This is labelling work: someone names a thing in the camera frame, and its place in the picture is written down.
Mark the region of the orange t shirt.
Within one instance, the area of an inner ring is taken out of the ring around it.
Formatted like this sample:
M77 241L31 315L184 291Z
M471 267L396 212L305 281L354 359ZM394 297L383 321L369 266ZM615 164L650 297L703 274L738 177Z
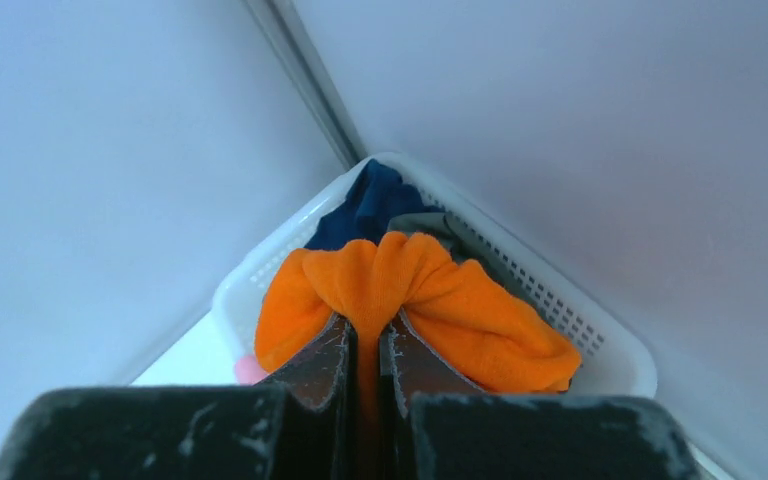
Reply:
M262 303L259 365L277 371L336 314L357 335L360 408L371 422L378 416L379 339L399 314L444 361L491 392L564 392L582 361L567 338L478 262L455 262L426 234L390 232L336 251L293 251Z

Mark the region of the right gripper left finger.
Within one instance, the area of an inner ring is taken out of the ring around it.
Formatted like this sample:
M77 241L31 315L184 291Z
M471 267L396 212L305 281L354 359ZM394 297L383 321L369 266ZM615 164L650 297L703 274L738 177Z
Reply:
M349 479L356 467L357 336L333 314L262 385L260 479Z

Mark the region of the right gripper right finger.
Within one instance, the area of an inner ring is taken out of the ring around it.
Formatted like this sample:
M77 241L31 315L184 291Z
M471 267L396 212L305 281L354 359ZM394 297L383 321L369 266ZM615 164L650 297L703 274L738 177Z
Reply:
M379 341L380 477L434 479L439 431L428 427L424 403L484 392L421 338L406 312L398 312Z

